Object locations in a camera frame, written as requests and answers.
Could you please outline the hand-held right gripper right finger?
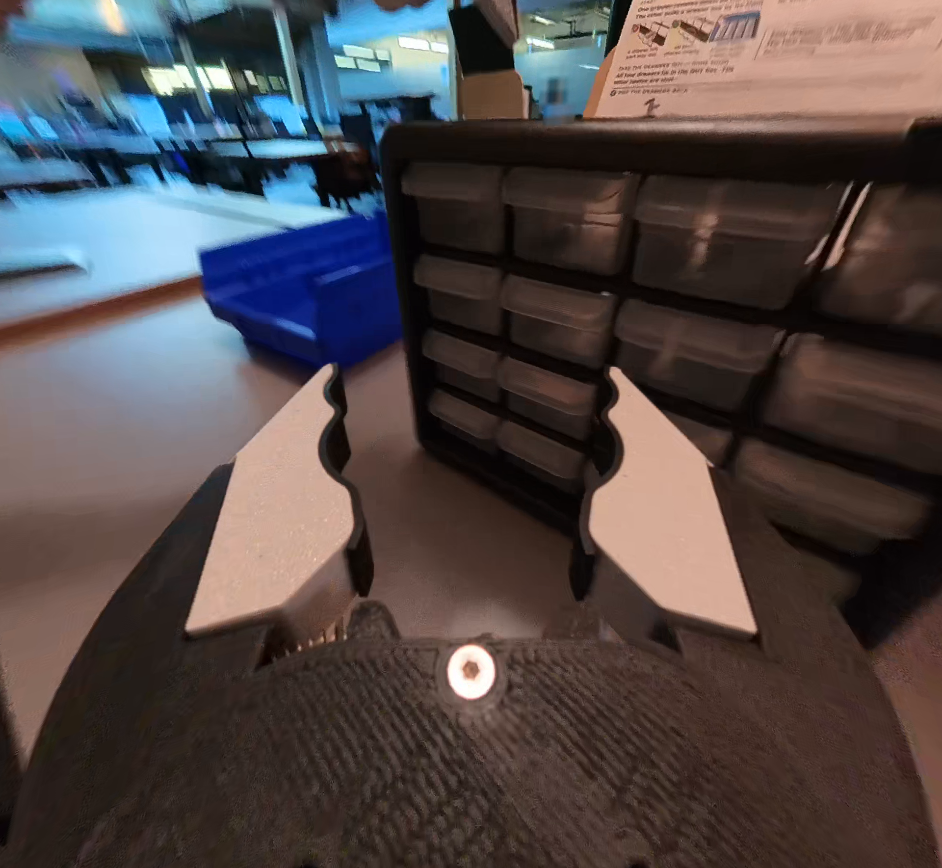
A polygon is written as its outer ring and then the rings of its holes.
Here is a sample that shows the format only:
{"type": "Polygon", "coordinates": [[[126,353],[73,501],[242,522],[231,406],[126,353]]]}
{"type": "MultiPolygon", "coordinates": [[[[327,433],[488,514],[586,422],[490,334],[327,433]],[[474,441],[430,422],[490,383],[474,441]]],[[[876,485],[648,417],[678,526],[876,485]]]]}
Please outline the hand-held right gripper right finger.
{"type": "Polygon", "coordinates": [[[607,368],[597,460],[580,507],[570,583],[626,642],[683,630],[759,635],[713,466],[617,367],[607,368]]]}

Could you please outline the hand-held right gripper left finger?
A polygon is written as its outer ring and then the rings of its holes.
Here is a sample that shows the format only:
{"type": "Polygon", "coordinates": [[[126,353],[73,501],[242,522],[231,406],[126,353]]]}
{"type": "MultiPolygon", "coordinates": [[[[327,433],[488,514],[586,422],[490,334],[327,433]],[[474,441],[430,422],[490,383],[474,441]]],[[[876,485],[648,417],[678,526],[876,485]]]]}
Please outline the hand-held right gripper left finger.
{"type": "Polygon", "coordinates": [[[276,654],[338,637],[374,562],[328,364],[237,453],[186,618],[189,638],[262,626],[276,654]]]}

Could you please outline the black drawer cabinet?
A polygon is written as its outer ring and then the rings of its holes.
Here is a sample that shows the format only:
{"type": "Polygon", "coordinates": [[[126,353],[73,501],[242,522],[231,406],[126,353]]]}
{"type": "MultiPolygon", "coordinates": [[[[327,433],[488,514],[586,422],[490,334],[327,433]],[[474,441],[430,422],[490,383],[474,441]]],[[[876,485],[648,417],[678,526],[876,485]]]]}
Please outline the black drawer cabinet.
{"type": "MultiPolygon", "coordinates": [[[[580,172],[631,172],[685,178],[733,179],[775,183],[841,182],[862,189],[868,184],[901,184],[940,191],[940,121],[892,123],[877,132],[874,123],[853,131],[822,121],[754,122],[715,120],[580,121],[544,126],[536,122],[421,122],[388,130],[381,146],[383,188],[402,316],[409,372],[405,299],[405,227],[401,178],[414,161],[458,162],[501,167],[535,167],[580,172]]],[[[418,441],[442,462],[487,485],[507,502],[553,528],[575,537],[584,494],[575,515],[552,518],[550,512],[521,495],[518,480],[495,483],[462,453],[454,459],[447,448],[420,437],[418,441]]],[[[852,625],[868,643],[881,639],[896,616],[940,591],[940,509],[922,539],[891,544],[865,557],[839,557],[785,532],[785,538],[816,555],[851,568],[860,577],[851,612],[852,625]]]]}

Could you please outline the black and tan box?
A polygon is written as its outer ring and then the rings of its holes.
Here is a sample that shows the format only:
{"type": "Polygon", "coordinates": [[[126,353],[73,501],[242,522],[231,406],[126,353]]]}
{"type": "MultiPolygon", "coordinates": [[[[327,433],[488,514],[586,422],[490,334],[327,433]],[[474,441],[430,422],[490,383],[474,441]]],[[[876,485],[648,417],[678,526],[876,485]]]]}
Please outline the black and tan box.
{"type": "Polygon", "coordinates": [[[453,36],[458,115],[463,120],[526,120],[530,93],[506,45],[475,5],[448,12],[453,36]]]}

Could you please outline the blue plastic bin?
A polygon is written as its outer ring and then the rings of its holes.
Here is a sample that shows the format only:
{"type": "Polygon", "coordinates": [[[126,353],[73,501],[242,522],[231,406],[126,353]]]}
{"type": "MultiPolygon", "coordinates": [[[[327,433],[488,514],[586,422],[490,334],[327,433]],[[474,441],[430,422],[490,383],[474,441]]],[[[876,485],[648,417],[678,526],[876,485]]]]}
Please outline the blue plastic bin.
{"type": "Polygon", "coordinates": [[[202,250],[199,261],[218,320],[312,368],[354,366],[402,337],[384,211],[202,250]]]}

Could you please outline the set of clear plastic drawers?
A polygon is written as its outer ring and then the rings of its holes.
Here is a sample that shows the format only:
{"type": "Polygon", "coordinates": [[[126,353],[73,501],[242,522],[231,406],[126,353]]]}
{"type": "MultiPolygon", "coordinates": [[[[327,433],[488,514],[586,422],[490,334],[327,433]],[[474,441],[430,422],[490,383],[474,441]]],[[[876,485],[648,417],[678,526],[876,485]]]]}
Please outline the set of clear plastic drawers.
{"type": "Polygon", "coordinates": [[[940,509],[940,191],[414,161],[420,437],[575,515],[606,372],[839,557],[940,509]]]}

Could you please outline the white background table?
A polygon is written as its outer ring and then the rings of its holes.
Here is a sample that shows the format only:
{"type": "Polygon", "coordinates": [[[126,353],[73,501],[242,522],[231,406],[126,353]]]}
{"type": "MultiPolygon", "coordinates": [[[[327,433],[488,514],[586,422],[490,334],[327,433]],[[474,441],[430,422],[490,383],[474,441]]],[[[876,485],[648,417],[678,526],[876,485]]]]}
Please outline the white background table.
{"type": "Polygon", "coordinates": [[[320,206],[197,188],[74,191],[6,206],[3,256],[62,251],[79,267],[2,280],[2,333],[198,282],[201,250],[347,218],[320,206]]]}

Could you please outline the white instruction sheet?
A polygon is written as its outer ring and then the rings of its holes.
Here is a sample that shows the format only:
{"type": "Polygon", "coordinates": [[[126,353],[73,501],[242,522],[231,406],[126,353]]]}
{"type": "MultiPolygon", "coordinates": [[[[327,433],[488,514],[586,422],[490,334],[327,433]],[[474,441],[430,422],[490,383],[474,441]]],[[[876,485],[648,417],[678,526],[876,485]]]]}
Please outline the white instruction sheet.
{"type": "Polygon", "coordinates": [[[596,118],[939,117],[941,0],[633,0],[596,118]]]}

